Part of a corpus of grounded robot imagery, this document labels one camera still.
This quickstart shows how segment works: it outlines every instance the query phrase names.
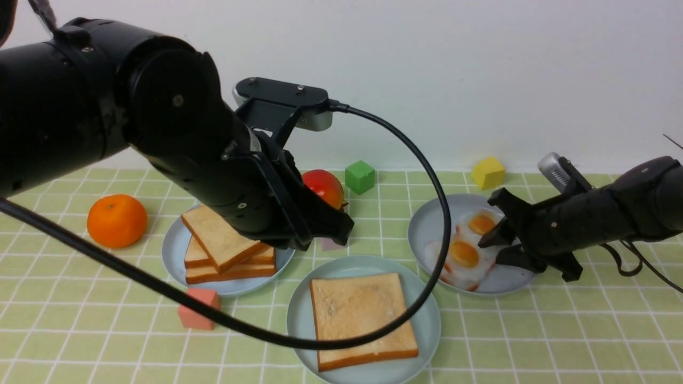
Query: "red tomato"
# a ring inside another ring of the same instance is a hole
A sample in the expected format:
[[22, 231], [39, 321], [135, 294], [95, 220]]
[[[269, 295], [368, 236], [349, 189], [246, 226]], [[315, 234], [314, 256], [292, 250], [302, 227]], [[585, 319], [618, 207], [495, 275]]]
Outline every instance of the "red tomato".
[[344, 189], [339, 180], [324, 169], [313, 169], [301, 175], [303, 183], [334, 209], [344, 205]]

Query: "yellow cube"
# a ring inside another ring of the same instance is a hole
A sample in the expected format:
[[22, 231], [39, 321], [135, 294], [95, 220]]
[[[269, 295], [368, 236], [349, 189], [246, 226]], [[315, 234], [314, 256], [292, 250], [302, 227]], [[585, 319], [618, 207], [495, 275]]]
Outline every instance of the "yellow cube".
[[474, 166], [472, 179], [481, 190], [495, 188], [505, 180], [505, 167], [495, 157], [487, 157]]

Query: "green checkered tablecloth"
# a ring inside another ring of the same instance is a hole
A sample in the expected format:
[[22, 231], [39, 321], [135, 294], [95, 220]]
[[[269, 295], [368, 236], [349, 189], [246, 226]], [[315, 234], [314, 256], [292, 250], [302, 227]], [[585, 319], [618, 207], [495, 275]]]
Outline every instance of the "green checkered tablecloth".
[[[343, 180], [343, 173], [338, 175]], [[439, 176], [447, 193], [482, 193], [465, 174]], [[588, 178], [595, 185], [613, 180], [610, 175]], [[348, 254], [383, 255], [426, 278], [406, 233], [412, 213], [435, 196], [429, 180], [421, 172], [378, 172], [377, 181], [363, 195], [347, 194], [348, 212], [357, 223], [349, 248], [325, 252], [316, 244], [299, 252], [276, 282], [224, 299], [223, 309], [285, 332], [287, 304], [301, 278]], [[510, 174], [505, 185], [529, 201], [556, 194], [539, 174]], [[90, 206], [112, 193], [138, 197], [150, 214], [143, 240], [116, 254], [169, 280], [161, 263], [163, 235], [195, 200], [157, 172], [84, 169], [13, 200], [87, 236]], [[683, 283], [682, 241], [639, 248], [668, 277]], [[438, 286], [434, 294], [443, 337], [432, 363], [412, 383], [683, 383], [681, 295], [649, 271], [635, 278], [619, 276], [602, 249], [576, 255], [585, 269], [581, 280], [571, 284], [548, 271], [528, 289], [497, 300]], [[177, 308], [47, 236], [0, 217], [0, 383], [320, 382], [289, 349], [223, 328], [187, 331]]]

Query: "light blue plate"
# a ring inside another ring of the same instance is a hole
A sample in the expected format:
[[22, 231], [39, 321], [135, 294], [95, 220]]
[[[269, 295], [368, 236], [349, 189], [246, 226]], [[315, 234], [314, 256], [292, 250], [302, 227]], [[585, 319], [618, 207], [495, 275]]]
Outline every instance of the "light blue plate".
[[[502, 212], [488, 204], [486, 197], [471, 194], [455, 194], [446, 196], [448, 207], [451, 212], [451, 233], [455, 232], [456, 224], [462, 215], [473, 210], [482, 208], [490, 209], [502, 214]], [[443, 235], [443, 211], [438, 199], [433, 199], [421, 206], [408, 224], [408, 243], [420, 268], [431, 274], [434, 263], [429, 262], [425, 255], [425, 246], [432, 241], [440, 241]], [[516, 266], [499, 265], [481, 281], [479, 288], [474, 292], [460, 289], [445, 283], [441, 279], [440, 284], [464, 294], [481, 297], [496, 297], [512, 294], [526, 288], [536, 275], [526, 269]]]
[[[332, 260], [314, 269], [296, 287], [287, 309], [287, 332], [297, 338], [316, 338], [313, 304], [309, 282], [311, 279], [360, 277], [382, 273], [399, 273], [406, 306], [409, 307], [425, 287], [420, 278], [406, 267], [376, 256], [347, 256]], [[432, 360], [441, 337], [441, 314], [433, 295], [410, 319], [419, 347], [419, 356], [412, 359], [380, 361], [318, 372], [316, 351], [296, 349], [294, 352], [308, 370], [330, 384], [399, 384], [417, 376]]]
[[190, 237], [192, 237], [192, 234], [187, 230], [180, 217], [178, 217], [168, 232], [166, 232], [166, 236], [164, 236], [164, 243], [161, 247], [161, 258], [164, 267], [169, 275], [183, 286], [214, 290], [219, 296], [237, 296], [265, 286], [287, 267], [294, 256], [293, 249], [276, 249], [275, 266], [277, 267], [277, 272], [270, 277], [208, 282], [188, 286], [185, 282], [185, 251], [187, 251], [187, 246], [190, 243]]

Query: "tangerine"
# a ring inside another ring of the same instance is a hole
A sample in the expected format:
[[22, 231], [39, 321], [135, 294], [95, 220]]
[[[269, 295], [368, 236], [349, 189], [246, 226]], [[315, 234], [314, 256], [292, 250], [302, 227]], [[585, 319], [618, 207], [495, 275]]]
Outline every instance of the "tangerine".
[[129, 195], [110, 195], [99, 199], [87, 215], [87, 232], [106, 248], [125, 248], [135, 244], [147, 230], [145, 206]]

